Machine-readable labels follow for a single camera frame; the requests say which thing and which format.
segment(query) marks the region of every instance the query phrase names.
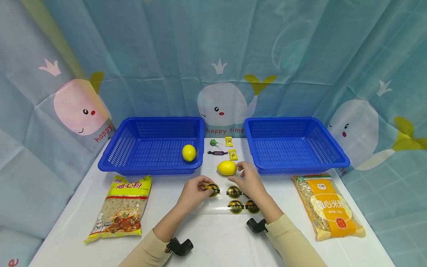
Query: human hand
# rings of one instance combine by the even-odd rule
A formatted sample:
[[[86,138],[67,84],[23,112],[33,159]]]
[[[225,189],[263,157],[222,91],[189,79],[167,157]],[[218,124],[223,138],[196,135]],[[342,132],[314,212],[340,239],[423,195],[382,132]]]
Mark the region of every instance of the human hand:
[[[186,181],[175,207],[180,211],[190,213],[214,192],[212,189],[204,191],[205,186],[210,183],[213,181],[204,175]]]
[[[240,190],[256,203],[257,200],[263,199],[267,191],[252,164],[241,161],[236,164],[236,167],[238,170],[243,170],[242,174],[240,177],[231,176],[228,180],[235,182]]]

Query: pasta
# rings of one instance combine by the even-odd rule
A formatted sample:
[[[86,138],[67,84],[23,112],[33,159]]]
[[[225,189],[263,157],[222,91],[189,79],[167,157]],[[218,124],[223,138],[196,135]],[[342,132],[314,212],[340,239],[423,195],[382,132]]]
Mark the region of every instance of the pasta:
[[[134,183],[116,176],[85,243],[99,238],[141,235],[140,220],[150,189],[150,176]]]
[[[293,180],[317,241],[348,235],[366,236],[330,176],[295,176]]]

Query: crown drawing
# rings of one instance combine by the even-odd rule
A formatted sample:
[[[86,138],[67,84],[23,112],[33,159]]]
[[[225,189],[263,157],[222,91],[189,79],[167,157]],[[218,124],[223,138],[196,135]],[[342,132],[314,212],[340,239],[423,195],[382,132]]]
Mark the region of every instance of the crown drawing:
[[[219,58],[218,64],[211,63],[211,65],[215,68],[217,74],[222,74],[224,72],[224,68],[227,66],[227,63],[224,63],[223,65],[221,58]]]
[[[48,73],[52,74],[53,76],[58,76],[61,74],[61,71],[58,67],[58,61],[55,60],[55,62],[52,64],[49,62],[49,60],[44,59],[44,62],[46,63],[46,67],[39,67],[39,70],[47,71]]]
[[[378,90],[378,92],[377,92],[377,95],[380,97],[380,96],[382,96],[383,94],[385,94],[385,93],[387,93],[387,92],[390,92],[391,91],[391,89],[390,88],[388,88],[388,86],[389,86],[389,84],[390,84],[390,82],[391,82],[391,80],[390,81],[388,81],[388,82],[383,82],[383,81],[380,81],[380,89]]]

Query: blue backdrop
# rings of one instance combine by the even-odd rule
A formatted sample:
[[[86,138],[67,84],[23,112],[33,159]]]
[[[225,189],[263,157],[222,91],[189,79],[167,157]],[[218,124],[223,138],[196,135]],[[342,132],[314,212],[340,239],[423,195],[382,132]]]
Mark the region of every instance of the blue backdrop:
[[[426,12],[422,0],[2,1],[0,243],[7,230],[20,245],[0,262],[29,262],[127,117],[198,116],[220,138],[244,137],[247,117],[314,116],[392,260],[425,266]]]

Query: round sticker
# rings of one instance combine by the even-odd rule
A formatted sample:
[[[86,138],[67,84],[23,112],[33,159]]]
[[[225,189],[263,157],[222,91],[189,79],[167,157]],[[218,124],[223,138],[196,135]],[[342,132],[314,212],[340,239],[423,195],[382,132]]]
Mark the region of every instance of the round sticker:
[[[238,188],[237,186],[233,185],[227,189],[227,196],[234,200],[238,199],[241,195],[242,191],[240,191],[240,188]]]
[[[217,184],[208,184],[205,186],[205,190],[212,189],[213,193],[209,197],[216,197],[219,194],[219,186]]]
[[[260,212],[260,208],[257,206],[257,204],[255,204],[253,200],[248,200],[246,202],[245,208],[249,213],[252,213],[252,214],[256,214]]]
[[[230,208],[230,212],[232,214],[239,214],[244,209],[243,204],[239,200],[230,201],[230,203],[228,204],[228,207]]]

